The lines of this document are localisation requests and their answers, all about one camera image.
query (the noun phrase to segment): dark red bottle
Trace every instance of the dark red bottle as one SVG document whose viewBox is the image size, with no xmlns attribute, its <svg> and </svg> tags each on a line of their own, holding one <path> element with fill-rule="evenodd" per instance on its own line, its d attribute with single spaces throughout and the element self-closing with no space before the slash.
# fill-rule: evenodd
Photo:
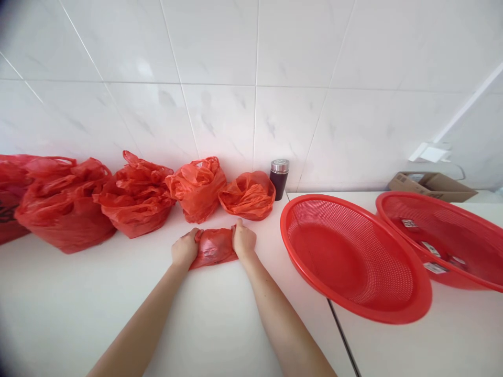
<svg viewBox="0 0 503 377">
<path fill-rule="evenodd" d="M 275 201 L 281 200 L 283 192 L 285 192 L 285 185 L 287 184 L 288 170 L 290 168 L 290 161 L 285 159 L 278 159 L 271 162 L 271 174 L 269 178 L 276 188 Z"/>
</svg>

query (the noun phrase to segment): white countertop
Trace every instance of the white countertop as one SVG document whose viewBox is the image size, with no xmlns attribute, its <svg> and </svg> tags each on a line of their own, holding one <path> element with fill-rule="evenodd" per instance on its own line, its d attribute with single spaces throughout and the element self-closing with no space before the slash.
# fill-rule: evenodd
<svg viewBox="0 0 503 377">
<path fill-rule="evenodd" d="M 289 197 L 304 194 L 290 193 Z M 376 213 L 375 199 L 380 192 L 321 194 L 339 197 Z M 503 227 L 500 198 L 482 192 L 456 205 Z M 502 375 L 503 294 L 458 290 L 433 281 L 432 287 L 430 311 L 408 325 L 374 322 L 333 304 L 361 376 Z"/>
<path fill-rule="evenodd" d="M 254 223 L 257 254 L 339 377 L 355 373 L 325 297 L 296 272 L 281 240 L 288 201 Z M 221 208 L 201 228 L 230 227 Z M 171 263 L 171 245 L 192 229 L 177 206 L 165 226 L 129 240 L 117 232 L 65 255 L 34 235 L 0 246 L 0 351 L 16 374 L 83 376 Z M 145 376 L 281 376 L 239 261 L 189 273 Z"/>
</svg>

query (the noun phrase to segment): folded plastic bag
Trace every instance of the folded plastic bag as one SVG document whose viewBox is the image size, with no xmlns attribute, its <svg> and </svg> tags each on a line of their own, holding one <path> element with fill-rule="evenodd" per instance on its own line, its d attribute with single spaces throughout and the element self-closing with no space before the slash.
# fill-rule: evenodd
<svg viewBox="0 0 503 377">
<path fill-rule="evenodd" d="M 195 241 L 199 242 L 198 256 L 189 270 L 237 259 L 232 248 L 232 230 L 230 229 L 200 230 L 195 235 Z"/>
<path fill-rule="evenodd" d="M 264 220 L 272 211 L 276 188 L 263 171 L 243 173 L 218 193 L 224 210 L 248 220 Z"/>
<path fill-rule="evenodd" d="M 30 233 L 14 218 L 14 211 L 34 181 L 27 166 L 43 168 L 55 160 L 56 157 L 0 154 L 0 245 Z"/>
<path fill-rule="evenodd" d="M 176 201 L 169 195 L 165 178 L 173 170 L 124 151 L 128 165 L 115 173 L 94 201 L 112 224 L 135 238 L 163 226 Z"/>
<path fill-rule="evenodd" d="M 180 202 L 188 223 L 202 223 L 218 208 L 218 192 L 226 185 L 217 157 L 192 161 L 166 177 L 171 197 Z"/>
<path fill-rule="evenodd" d="M 65 158 L 32 162 L 26 168 L 35 181 L 14 213 L 21 225 L 67 254 L 114 234 L 116 229 L 92 198 L 112 176 L 105 165 L 93 158 L 78 165 Z"/>
</svg>

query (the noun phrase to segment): cardboard box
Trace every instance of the cardboard box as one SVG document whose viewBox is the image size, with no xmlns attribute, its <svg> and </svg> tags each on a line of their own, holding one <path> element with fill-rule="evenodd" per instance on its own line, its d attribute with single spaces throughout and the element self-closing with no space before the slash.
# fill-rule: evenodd
<svg viewBox="0 0 503 377">
<path fill-rule="evenodd" d="M 388 187 L 391 191 L 416 192 L 449 203 L 461 203 L 477 194 L 442 173 L 432 172 L 398 172 Z"/>
</svg>

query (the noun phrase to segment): silver lid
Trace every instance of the silver lid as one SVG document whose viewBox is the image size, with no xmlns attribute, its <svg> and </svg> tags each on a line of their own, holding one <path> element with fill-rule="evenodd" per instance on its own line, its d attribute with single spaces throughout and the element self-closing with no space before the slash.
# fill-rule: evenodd
<svg viewBox="0 0 503 377">
<path fill-rule="evenodd" d="M 277 173 L 286 173 L 290 168 L 290 161 L 278 159 L 271 162 L 271 170 Z"/>
</svg>

